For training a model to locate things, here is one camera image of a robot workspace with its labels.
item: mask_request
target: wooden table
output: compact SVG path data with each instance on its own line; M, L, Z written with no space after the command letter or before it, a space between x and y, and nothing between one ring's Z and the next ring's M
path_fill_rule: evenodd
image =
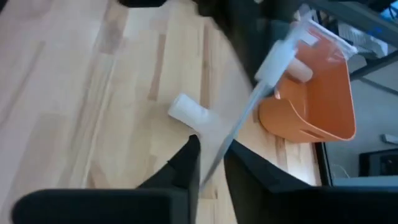
M189 0L127 9L110 0L13 0L0 14L0 223L43 188L134 188L193 131L167 115L184 92L209 107L231 49ZM309 144L248 119L238 141L310 184ZM220 166L198 223L232 223Z

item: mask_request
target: orange plastic container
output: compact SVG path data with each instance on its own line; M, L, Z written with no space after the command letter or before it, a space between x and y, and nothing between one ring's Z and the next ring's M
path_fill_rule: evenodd
M260 103L259 119L270 133L292 142L354 138L356 127L348 67L346 60L331 57L331 45L323 38L315 46L298 43L296 58L313 70L313 77L306 83L298 83L285 72L275 96Z

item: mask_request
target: floor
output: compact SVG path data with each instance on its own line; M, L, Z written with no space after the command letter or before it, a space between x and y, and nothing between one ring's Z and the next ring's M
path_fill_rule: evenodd
M349 61L351 71L362 67L364 59L356 55ZM366 75L365 78L398 91L398 62ZM363 152L396 149L381 140L382 134L398 136L398 96L374 88L361 80L351 82L356 135L352 141L329 142L327 154L334 178L358 177L359 155Z
M146 180L193 133L168 117L170 103L184 92L214 106L223 75L239 71L233 56L188 0L158 9L9 1L0 14L0 223L37 189L131 189ZM311 145L267 133L256 116L238 141L319 184ZM236 222L222 166L200 195L197 220Z

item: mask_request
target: transparent plastic sheet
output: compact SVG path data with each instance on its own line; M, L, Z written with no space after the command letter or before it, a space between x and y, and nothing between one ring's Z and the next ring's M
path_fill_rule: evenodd
M298 24L300 22L294 22L292 27ZM297 54L287 67L282 81L289 79L297 83L309 82L314 76L322 75L319 71L345 64L358 53L356 47L311 19L304 28L305 32L295 46ZM276 90L280 88L281 83L285 82L280 82ZM280 98L278 91L275 91L275 97Z

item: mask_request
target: light wood surface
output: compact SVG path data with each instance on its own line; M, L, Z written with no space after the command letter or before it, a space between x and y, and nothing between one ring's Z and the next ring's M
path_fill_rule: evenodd
M233 54L189 0L127 9L112 0L12 0L0 14L0 223L44 188L134 188L193 131L167 116L184 92L213 103ZM263 130L256 116L238 141L309 184L309 144ZM219 166L198 223L234 223Z

